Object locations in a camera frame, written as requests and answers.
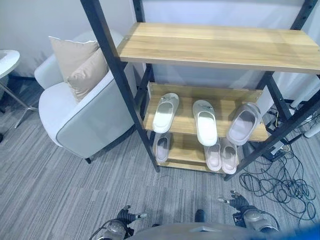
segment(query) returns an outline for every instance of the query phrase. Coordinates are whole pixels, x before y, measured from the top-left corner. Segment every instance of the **floor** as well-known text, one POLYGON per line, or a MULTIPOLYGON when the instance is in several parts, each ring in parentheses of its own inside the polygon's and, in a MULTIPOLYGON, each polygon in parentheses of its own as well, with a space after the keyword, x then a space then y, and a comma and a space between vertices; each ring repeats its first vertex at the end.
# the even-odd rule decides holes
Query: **floor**
MULTIPOLYGON (((41 87, 30 80, 11 86, 29 104, 39 99, 41 87)), ((125 205, 133 213, 147 213, 131 227, 136 231, 152 224, 193 222, 204 209, 207 222, 233 225, 236 210, 219 203, 230 190, 273 214, 282 230, 297 228, 298 219, 286 214, 280 203, 254 195, 238 176, 225 182, 220 174, 174 168, 156 173, 137 132, 107 151, 96 153, 89 165, 56 146, 47 136, 36 112, 14 129, 23 108, 9 97, 0 102, 0 239, 88 239, 125 205)), ((292 145, 304 166, 304 179, 319 193, 320 134, 292 145)), ((249 170, 259 171, 254 163, 249 170)), ((320 198, 313 204, 320 212, 320 198)))

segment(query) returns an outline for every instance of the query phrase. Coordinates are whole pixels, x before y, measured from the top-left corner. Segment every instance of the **chair cushion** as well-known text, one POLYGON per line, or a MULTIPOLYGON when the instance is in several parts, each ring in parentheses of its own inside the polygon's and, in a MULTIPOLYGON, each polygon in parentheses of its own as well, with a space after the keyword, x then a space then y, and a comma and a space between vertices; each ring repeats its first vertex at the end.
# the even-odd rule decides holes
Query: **chair cushion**
POLYGON ((55 144, 61 146, 56 135, 64 123, 64 119, 77 106, 67 83, 53 85, 41 94, 39 115, 44 129, 55 144))
POLYGON ((66 78, 75 99, 80 102, 108 72, 104 54, 99 48, 77 70, 66 78))
POLYGON ((49 36, 64 81, 99 48, 97 41, 75 42, 49 36))

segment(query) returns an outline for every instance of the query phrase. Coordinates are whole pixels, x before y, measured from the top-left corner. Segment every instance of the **white slipper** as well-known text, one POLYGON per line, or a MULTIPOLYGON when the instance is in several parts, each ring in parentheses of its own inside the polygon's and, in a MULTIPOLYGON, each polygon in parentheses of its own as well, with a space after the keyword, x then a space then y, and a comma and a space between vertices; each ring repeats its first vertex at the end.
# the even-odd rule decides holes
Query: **white slipper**
POLYGON ((214 108, 204 100, 198 100, 192 107, 199 142, 207 147, 216 144, 218 139, 214 108))
POLYGON ((156 133, 164 134, 169 131, 178 106, 179 96, 177 94, 167 93, 161 97, 152 123, 156 133))

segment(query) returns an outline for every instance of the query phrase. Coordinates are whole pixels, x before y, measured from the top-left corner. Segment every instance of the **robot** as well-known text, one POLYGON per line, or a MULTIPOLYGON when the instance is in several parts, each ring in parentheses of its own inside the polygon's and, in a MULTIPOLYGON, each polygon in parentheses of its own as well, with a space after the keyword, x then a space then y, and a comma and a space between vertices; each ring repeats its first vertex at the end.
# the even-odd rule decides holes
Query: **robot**
POLYGON ((98 240, 245 240, 265 239, 267 234, 278 232, 280 227, 278 221, 269 213, 249 205, 248 201, 238 192, 231 191, 232 199, 219 197, 221 203, 235 208, 239 212, 233 214, 235 226, 206 223, 205 212, 198 209, 195 214, 195 222, 174 223, 167 225, 153 225, 134 235, 134 230, 128 227, 135 220, 145 218, 147 214, 131 214, 130 206, 127 205, 117 214, 115 219, 105 222, 93 233, 89 240, 92 240, 101 230, 104 233, 98 240), (277 227, 272 226, 263 218, 263 214, 271 215, 277 227))

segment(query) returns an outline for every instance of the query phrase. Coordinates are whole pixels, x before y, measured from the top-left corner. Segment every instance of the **table leg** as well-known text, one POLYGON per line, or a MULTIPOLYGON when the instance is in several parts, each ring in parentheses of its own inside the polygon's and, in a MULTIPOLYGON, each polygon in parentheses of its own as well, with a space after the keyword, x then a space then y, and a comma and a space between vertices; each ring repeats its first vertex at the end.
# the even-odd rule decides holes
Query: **table leg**
POLYGON ((34 111, 34 112, 37 112, 38 111, 38 108, 36 107, 33 107, 33 106, 29 106, 27 105, 24 101, 22 101, 20 98, 18 98, 7 86, 3 85, 1 82, 0 82, 0 87, 3 88, 3 90, 9 94, 11 97, 13 97, 13 99, 15 99, 18 103, 20 103, 22 106, 25 107, 25 110, 22 114, 22 116, 19 118, 18 122, 15 124, 14 128, 16 129, 20 123, 22 122, 24 116, 26 115, 26 113, 30 110, 30 111, 34 111))

